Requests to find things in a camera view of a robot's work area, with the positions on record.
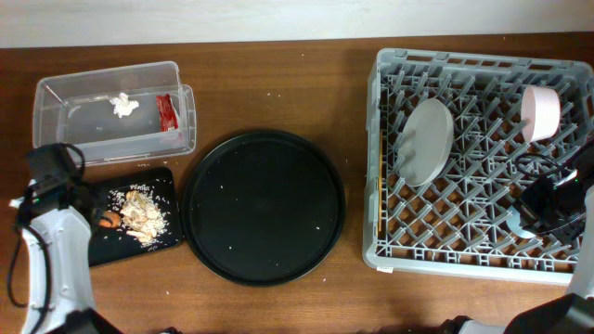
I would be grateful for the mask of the red snack wrapper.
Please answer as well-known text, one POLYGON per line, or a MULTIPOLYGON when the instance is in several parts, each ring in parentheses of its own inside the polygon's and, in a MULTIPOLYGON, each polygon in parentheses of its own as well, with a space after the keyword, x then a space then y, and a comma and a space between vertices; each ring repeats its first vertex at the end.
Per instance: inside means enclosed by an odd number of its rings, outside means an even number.
POLYGON ((160 115, 160 129, 169 132, 178 128, 177 114, 173 100, 169 94, 156 96, 157 109, 160 115))

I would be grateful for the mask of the wooden chopstick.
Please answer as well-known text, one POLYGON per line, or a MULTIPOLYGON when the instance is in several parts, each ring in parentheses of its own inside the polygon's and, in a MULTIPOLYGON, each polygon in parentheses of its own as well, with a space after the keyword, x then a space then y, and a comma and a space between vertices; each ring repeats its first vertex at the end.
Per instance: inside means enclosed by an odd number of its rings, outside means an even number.
POLYGON ((378 176, 378 222, 376 227, 376 236, 379 238, 382 231, 382 169, 383 169, 383 131, 379 135, 379 176, 378 176))

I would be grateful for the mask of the orange carrot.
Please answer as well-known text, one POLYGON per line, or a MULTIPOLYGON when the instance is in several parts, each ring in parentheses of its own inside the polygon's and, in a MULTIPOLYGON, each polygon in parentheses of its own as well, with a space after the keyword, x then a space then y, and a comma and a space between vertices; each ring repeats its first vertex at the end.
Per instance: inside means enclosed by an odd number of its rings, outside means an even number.
POLYGON ((105 211, 102 213, 99 225, 106 228, 118 228, 121 226, 121 216, 117 212, 105 211))

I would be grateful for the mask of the white tissue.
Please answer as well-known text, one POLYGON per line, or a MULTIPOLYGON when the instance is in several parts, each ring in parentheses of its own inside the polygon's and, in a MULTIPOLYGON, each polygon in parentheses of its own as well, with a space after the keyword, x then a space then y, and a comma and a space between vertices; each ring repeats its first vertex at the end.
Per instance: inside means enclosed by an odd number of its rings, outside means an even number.
POLYGON ((139 103, 130 100, 126 93, 120 93, 118 96, 111 98, 110 104, 113 106, 113 113, 119 118, 130 116, 139 107, 139 103))

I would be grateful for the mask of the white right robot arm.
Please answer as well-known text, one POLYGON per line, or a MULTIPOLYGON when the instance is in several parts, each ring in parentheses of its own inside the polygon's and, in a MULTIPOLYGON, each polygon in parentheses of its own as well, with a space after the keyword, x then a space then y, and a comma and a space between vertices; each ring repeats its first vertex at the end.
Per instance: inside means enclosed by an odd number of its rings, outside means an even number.
POLYGON ((564 296, 516 315, 505 327, 489 326, 465 315, 445 321, 445 334, 591 333, 593 331, 593 146, 588 144, 569 161, 585 194, 586 222, 578 262, 564 296))

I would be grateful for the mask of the blue cup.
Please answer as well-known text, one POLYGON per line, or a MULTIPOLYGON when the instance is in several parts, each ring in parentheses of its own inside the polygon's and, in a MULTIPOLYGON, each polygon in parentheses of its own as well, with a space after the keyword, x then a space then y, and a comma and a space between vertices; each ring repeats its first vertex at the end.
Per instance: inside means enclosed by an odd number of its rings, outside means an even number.
POLYGON ((506 225, 510 232, 518 238, 530 239, 535 237, 533 233, 521 228, 521 215, 513 208, 510 209, 510 215, 506 220, 506 225))

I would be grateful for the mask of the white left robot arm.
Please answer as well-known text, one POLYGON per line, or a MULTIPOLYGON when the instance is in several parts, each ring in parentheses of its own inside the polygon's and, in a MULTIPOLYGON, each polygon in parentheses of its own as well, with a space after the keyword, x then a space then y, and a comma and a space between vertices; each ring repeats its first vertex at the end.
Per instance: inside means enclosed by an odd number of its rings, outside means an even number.
POLYGON ((88 250, 94 202, 84 188, 43 188, 32 180, 10 205, 29 257, 23 333, 118 333, 96 311, 88 250))

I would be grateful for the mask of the peanut shells and rice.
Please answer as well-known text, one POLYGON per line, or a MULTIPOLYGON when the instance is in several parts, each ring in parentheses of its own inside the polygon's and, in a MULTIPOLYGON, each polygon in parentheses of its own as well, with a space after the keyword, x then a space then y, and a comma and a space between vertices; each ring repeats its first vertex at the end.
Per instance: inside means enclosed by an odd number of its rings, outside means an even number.
POLYGON ((169 232, 167 217, 170 213, 162 204, 168 201, 156 196, 153 186, 131 185, 124 190, 111 190, 107 211, 117 212, 122 221, 120 227, 111 229, 132 237, 142 248, 155 250, 159 238, 169 232))

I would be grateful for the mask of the pink bowl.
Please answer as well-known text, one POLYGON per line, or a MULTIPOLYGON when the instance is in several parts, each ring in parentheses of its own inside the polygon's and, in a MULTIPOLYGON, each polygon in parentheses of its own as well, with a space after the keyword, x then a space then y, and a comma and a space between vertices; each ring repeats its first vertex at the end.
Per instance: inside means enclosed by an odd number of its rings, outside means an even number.
POLYGON ((557 92, 546 87, 528 85, 521 104, 523 139, 531 143, 553 137, 561 121, 561 101, 557 92))

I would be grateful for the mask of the grey plate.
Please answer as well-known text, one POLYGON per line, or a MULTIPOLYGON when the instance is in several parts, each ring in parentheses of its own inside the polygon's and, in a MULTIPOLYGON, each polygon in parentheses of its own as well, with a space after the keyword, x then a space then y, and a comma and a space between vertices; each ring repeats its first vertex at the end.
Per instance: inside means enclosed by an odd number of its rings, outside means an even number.
POLYGON ((430 184, 444 169, 454 137, 449 109, 437 98, 426 99, 412 111, 403 129, 397 155, 398 175, 408 186, 430 184))

